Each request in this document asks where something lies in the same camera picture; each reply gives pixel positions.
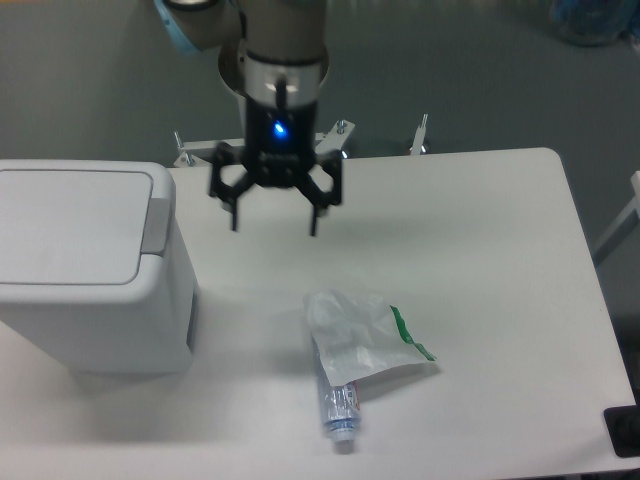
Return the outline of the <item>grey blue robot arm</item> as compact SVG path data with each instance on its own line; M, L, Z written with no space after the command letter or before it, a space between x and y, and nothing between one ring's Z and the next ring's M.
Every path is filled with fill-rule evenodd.
M157 1L182 51L233 43L243 56L244 143L219 143L209 156L208 194L238 225L239 200L254 186L296 189L312 207L310 230L343 197L343 157L315 149L324 66L324 1Z

